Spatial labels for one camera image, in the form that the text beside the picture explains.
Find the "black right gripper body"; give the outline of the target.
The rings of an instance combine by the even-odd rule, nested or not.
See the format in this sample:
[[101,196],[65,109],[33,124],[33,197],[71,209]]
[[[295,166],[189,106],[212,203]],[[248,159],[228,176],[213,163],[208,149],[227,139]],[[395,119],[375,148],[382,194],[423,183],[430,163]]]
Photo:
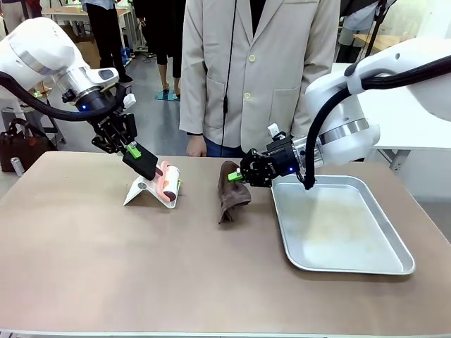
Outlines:
[[304,172],[306,142],[306,137],[295,139],[291,136],[277,136],[266,146],[276,177]]

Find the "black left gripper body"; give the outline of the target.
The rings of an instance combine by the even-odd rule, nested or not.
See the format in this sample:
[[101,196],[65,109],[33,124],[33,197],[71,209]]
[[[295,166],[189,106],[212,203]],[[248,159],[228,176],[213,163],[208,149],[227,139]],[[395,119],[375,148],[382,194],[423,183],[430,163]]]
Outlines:
[[137,137],[137,127],[133,114],[125,112],[123,100],[131,93],[131,86],[112,86],[96,89],[81,97],[75,104],[79,111],[93,111],[106,108],[120,99],[119,107],[103,115],[90,118],[87,122],[103,139],[110,142],[133,142]]

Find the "pink-handled lint roller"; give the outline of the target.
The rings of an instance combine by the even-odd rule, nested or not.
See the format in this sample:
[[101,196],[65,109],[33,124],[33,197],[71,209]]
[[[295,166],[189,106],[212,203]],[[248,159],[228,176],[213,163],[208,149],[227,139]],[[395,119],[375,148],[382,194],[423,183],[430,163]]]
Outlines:
[[152,181],[157,179],[157,192],[164,199],[173,201],[180,188],[180,170],[168,161],[158,163],[158,158],[137,143],[141,151],[140,158],[132,158],[130,154],[123,157],[123,162],[139,176]]

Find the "brown cloth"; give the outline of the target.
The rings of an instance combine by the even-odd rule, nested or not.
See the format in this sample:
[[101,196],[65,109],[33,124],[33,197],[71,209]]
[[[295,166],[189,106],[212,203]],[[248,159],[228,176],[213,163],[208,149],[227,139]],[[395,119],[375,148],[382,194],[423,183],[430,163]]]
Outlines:
[[217,189],[221,202],[218,223],[234,222],[240,207],[246,206],[252,200],[248,188],[241,182],[228,181],[228,175],[235,172],[239,166],[232,161],[221,165]]

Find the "person's right hand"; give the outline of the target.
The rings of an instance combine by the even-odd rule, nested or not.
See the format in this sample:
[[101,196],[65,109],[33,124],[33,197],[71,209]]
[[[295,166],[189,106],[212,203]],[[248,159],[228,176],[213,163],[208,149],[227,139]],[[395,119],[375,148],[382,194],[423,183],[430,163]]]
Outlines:
[[188,137],[187,155],[192,157],[207,156],[206,142],[202,135],[190,135]]

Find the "white lint roller stand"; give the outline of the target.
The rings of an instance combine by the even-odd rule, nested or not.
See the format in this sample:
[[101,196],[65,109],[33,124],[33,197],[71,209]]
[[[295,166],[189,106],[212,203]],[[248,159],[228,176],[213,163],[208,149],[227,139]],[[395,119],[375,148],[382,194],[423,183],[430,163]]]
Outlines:
[[156,200],[158,200],[161,204],[163,204],[168,209],[174,209],[177,203],[177,196],[173,201],[169,201],[168,199],[164,199],[157,192],[157,179],[152,181],[146,180],[145,178],[139,176],[130,187],[130,190],[123,202],[123,205],[126,206],[130,203],[136,196],[138,196],[142,192],[149,192]]

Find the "cardboard box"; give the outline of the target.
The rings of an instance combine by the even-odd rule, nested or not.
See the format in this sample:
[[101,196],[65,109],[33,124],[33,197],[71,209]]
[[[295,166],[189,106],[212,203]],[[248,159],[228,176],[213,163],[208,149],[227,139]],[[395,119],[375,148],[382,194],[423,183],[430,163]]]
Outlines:
[[75,44],[80,50],[83,59],[89,66],[95,68],[99,65],[99,56],[94,35],[87,32],[78,22],[73,23],[73,31],[75,33]]

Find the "background person black trousers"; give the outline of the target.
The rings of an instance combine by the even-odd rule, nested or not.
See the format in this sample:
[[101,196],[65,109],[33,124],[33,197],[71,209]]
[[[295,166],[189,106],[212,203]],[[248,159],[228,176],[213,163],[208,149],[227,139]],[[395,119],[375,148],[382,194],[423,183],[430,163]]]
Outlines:
[[115,68],[119,82],[130,83],[121,54],[121,34],[115,0],[81,0],[97,43],[100,68]]

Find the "brown bag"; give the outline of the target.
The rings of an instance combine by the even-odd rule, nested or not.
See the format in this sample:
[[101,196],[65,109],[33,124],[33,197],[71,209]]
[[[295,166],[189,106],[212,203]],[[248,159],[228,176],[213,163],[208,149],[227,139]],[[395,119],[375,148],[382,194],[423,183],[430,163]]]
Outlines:
[[5,173],[15,171],[12,158],[18,158],[24,170],[28,170],[47,151],[57,151],[57,147],[26,120],[14,118],[6,131],[0,132],[0,169]]

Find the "metal tray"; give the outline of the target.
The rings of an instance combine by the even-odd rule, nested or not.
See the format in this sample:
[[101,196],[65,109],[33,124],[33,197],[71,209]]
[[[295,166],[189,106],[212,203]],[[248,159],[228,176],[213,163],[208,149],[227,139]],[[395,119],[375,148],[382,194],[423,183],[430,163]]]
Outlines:
[[271,188],[288,260],[320,273],[411,275],[416,263],[368,186],[349,175],[318,175],[306,190],[295,175]]

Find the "person in beige jacket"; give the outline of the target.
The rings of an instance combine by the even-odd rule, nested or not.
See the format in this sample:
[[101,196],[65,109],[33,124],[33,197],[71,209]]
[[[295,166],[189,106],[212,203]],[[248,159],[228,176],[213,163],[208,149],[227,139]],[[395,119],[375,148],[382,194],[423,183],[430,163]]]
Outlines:
[[305,92],[330,72],[340,0],[187,0],[180,129],[207,156],[240,158],[311,125]]

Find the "background person black leggings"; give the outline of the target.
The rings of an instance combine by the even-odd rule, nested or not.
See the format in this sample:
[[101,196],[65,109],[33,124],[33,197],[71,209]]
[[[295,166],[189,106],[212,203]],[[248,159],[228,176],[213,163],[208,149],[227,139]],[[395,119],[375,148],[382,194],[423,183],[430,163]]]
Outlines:
[[136,16],[146,33],[149,50],[156,54],[161,85],[167,81],[168,59],[173,59],[173,92],[180,98],[183,23],[186,0],[133,0]]

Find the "long wooden work table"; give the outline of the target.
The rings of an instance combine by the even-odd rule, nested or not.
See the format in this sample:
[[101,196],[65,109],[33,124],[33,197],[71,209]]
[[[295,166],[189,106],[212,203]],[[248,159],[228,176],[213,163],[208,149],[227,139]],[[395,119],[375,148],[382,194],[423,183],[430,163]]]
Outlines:
[[[116,9],[118,21],[120,24],[120,34],[123,46],[125,42],[128,42],[130,48],[135,48],[137,42],[136,34],[136,20],[133,12],[130,8],[119,7]],[[83,11],[81,5],[74,6],[60,6],[44,9],[42,11],[44,17],[51,18],[56,22],[83,22],[89,23],[89,17],[86,12]]]

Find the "white background table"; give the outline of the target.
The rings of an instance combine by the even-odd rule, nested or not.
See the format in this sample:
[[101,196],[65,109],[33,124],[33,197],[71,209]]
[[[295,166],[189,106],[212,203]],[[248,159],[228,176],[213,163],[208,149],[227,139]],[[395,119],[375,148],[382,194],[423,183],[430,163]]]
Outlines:
[[383,151],[408,151],[395,173],[420,201],[451,202],[451,123],[429,114],[403,88],[357,96],[366,119],[381,130],[367,161],[391,164]]

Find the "wooden background table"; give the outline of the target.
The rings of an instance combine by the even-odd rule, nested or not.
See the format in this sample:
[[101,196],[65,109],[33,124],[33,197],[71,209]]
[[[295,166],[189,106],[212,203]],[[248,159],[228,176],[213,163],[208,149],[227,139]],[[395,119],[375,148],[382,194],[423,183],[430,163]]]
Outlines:
[[[372,39],[371,34],[353,34],[353,36],[357,41],[364,44],[365,49],[369,48]],[[399,44],[400,42],[407,41],[408,39],[411,39],[411,37],[408,35],[377,35],[374,39],[372,49],[375,52],[379,52],[391,46]]]

